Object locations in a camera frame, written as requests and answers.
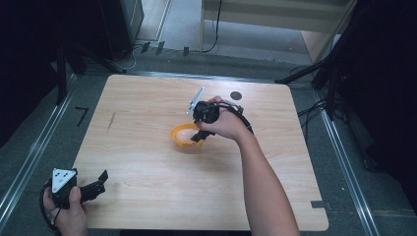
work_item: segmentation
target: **finger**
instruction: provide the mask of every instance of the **finger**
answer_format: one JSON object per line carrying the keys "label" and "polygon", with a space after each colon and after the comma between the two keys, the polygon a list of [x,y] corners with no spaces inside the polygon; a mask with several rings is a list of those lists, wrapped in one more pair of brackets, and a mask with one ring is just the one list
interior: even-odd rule
{"label": "finger", "polygon": [[78,186],[75,186],[71,189],[70,192],[70,197],[69,197],[69,202],[70,202],[70,207],[73,204],[80,204],[80,199],[81,199],[81,190]]}
{"label": "finger", "polygon": [[45,192],[43,192],[43,207],[46,211],[51,211],[55,208],[55,203],[53,203],[51,197],[51,187],[47,187]]}
{"label": "finger", "polygon": [[205,122],[198,122],[196,125],[202,131],[210,131],[210,128],[212,126],[212,124],[208,124],[208,123],[205,123]]}
{"label": "finger", "polygon": [[84,212],[83,207],[80,205],[81,200],[81,190],[79,187],[75,186],[71,189],[69,202],[70,202],[70,211],[74,214],[79,214],[81,211]]}
{"label": "finger", "polygon": [[215,96],[212,99],[208,100],[208,103],[217,103],[222,101],[223,99],[220,96]]}

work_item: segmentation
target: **hand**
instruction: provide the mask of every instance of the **hand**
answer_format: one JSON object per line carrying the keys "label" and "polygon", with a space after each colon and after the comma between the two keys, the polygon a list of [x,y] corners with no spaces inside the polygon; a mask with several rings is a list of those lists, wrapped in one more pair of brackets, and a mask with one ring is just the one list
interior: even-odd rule
{"label": "hand", "polygon": [[55,207],[51,197],[51,188],[46,188],[43,193],[43,205],[46,212],[50,212],[51,218],[55,219],[55,225],[61,231],[63,236],[67,235],[87,235],[87,217],[84,206],[80,205],[81,190],[79,187],[73,187],[70,192],[70,208],[59,209]]}
{"label": "hand", "polygon": [[[218,103],[222,101],[220,96],[216,96],[210,100],[208,103]],[[248,129],[245,127],[245,124],[233,113],[228,111],[225,108],[220,107],[220,115],[218,119],[212,123],[208,124],[205,122],[198,122],[197,126],[203,131],[211,131],[224,138],[237,141],[237,139],[247,133],[251,134]]]}

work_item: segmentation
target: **forearm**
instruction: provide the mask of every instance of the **forearm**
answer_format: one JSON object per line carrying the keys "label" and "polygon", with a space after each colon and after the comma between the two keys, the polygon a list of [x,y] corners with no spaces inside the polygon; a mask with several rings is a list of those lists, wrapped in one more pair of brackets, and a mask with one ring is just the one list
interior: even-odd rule
{"label": "forearm", "polygon": [[298,235],[294,213],[255,136],[236,141],[242,155],[246,211],[253,235]]}

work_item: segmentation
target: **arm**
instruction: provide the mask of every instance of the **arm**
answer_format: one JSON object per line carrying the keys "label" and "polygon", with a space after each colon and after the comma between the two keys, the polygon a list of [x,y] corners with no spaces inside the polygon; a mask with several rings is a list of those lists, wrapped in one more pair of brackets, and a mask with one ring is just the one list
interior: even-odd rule
{"label": "arm", "polygon": [[[219,102],[219,96],[208,102]],[[284,189],[264,156],[258,140],[226,109],[212,124],[199,128],[234,140],[240,148],[246,212],[253,235],[299,235]]]}

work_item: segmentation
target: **wooden tabletop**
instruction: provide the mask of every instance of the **wooden tabletop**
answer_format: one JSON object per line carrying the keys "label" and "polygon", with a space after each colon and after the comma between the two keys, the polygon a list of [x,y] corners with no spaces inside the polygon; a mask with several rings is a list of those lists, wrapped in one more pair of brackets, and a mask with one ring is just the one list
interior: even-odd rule
{"label": "wooden tabletop", "polygon": [[106,192],[88,202],[90,228],[249,230],[237,145],[220,136],[177,147],[175,126],[192,123],[189,102],[232,100],[245,117],[288,195],[300,230],[326,230],[322,197],[290,89],[283,85],[111,76],[74,167],[84,186],[108,171]]}

